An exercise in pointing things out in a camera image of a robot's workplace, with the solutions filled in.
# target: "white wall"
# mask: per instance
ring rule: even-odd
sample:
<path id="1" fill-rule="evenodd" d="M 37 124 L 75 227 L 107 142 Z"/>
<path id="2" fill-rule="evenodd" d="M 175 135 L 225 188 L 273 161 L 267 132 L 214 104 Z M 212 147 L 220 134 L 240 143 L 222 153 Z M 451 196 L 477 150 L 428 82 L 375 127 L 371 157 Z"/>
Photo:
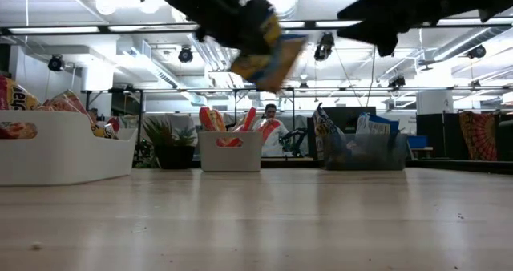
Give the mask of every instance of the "white wall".
<path id="1" fill-rule="evenodd" d="M 46 63 L 25 55 L 21 47 L 11 47 L 9 72 L 17 83 L 35 95 L 41 103 L 71 89 L 85 105 L 85 95 L 80 94 L 81 77 L 75 75 L 74 81 L 70 72 L 50 71 Z"/>

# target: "ceiling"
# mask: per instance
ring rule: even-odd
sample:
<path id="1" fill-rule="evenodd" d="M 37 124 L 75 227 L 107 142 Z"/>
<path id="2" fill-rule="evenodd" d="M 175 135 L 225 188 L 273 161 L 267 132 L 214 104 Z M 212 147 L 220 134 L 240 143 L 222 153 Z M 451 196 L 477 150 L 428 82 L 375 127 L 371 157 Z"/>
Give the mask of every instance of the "ceiling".
<path id="1" fill-rule="evenodd" d="M 295 12 L 288 20 L 331 20 L 336 19 L 336 13 L 357 0 L 297 0 Z M 111 15 L 102 15 L 96 8 L 95 0 L 0 0 L 0 26 L 55 26 L 55 25 L 100 25 L 100 24 L 141 24 L 141 23 L 175 23 L 181 17 L 165 2 L 159 2 L 158 10 L 153 14 L 145 14 L 138 7 L 118 8 Z M 461 14 L 462 17 L 476 17 L 476 13 Z M 488 79 L 482 85 L 503 85 L 511 81 L 510 60 L 513 53 L 513 32 L 505 31 L 493 39 L 483 42 L 487 49 L 487 56 L 483 59 L 471 61 L 465 58 L 454 57 L 432 65 L 440 74 L 439 69 L 449 70 L 452 75 L 426 75 L 416 62 L 424 59 L 425 55 L 419 51 L 435 51 L 457 38 L 469 35 L 472 29 L 425 29 L 411 30 L 399 35 L 398 48 L 394 57 L 380 58 L 374 55 L 371 45 L 337 38 L 334 52 L 323 62 L 316 62 L 313 52 L 317 41 L 322 35 L 320 31 L 296 32 L 307 34 L 309 43 L 296 61 L 294 69 L 289 73 L 286 85 L 299 87 L 301 82 L 307 82 L 309 87 L 369 87 L 371 82 L 378 86 L 376 78 L 382 78 L 380 84 L 386 87 L 387 80 L 394 75 L 404 75 L 407 86 L 450 86 L 468 85 L 472 78 Z M 29 44 L 36 48 L 55 45 L 88 45 L 98 52 L 103 52 L 102 45 L 116 41 L 131 42 L 139 45 L 141 40 L 146 41 L 152 48 L 152 57 L 160 66 L 174 75 L 181 87 L 210 87 L 212 78 L 217 81 L 231 78 L 226 72 L 205 72 L 207 63 L 201 58 L 195 47 L 193 60 L 190 63 L 180 63 L 178 53 L 182 45 L 191 43 L 186 34 L 137 34 L 137 35 L 90 35 L 90 36 L 52 36 L 30 37 Z M 222 58 L 221 48 L 214 45 L 216 53 Z M 122 53 L 117 51 L 110 57 L 113 64 L 118 67 L 115 81 L 119 83 L 134 83 L 145 87 L 155 87 L 157 79 L 151 72 L 132 61 L 126 60 Z M 394 66 L 401 63 L 396 71 Z M 337 96 L 342 93 L 318 94 L 313 92 L 302 93 L 303 96 Z M 501 92 L 487 93 L 487 96 L 501 95 Z"/>

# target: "green plant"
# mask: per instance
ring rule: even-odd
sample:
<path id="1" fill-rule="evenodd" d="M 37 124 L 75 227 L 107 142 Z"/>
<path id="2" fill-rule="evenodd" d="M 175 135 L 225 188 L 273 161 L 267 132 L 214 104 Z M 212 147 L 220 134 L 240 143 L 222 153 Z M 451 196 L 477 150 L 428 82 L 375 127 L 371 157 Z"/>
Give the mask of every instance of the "green plant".
<path id="1" fill-rule="evenodd" d="M 194 128 L 191 127 L 190 129 L 184 129 L 184 130 L 177 130 L 176 134 L 176 146 L 193 146 L 194 145 Z"/>
<path id="2" fill-rule="evenodd" d="M 144 131 L 153 144 L 154 147 L 174 146 L 175 137 L 173 136 L 173 129 L 171 122 L 168 120 L 158 121 L 156 119 L 149 119 L 144 124 Z"/>

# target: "blue box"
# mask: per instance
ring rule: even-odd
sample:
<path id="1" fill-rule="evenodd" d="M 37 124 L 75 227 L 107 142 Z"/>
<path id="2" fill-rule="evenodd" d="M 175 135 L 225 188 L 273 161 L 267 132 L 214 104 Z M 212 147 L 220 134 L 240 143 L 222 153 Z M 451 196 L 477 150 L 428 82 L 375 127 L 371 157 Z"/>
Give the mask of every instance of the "blue box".
<path id="1" fill-rule="evenodd" d="M 427 135 L 408 135 L 408 143 L 410 148 L 427 147 Z"/>

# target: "potted plant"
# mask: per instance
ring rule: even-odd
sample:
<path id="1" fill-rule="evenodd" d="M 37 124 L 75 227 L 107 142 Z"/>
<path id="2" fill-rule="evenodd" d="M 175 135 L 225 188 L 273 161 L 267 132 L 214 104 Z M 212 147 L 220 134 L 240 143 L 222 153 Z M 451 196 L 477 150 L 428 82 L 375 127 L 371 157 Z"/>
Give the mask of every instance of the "potted plant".
<path id="1" fill-rule="evenodd" d="M 162 169 L 184 169 L 191 166 L 194 156 L 194 129 L 173 133 L 171 122 L 149 119 L 144 124 L 146 135 L 153 144 L 157 162 Z"/>

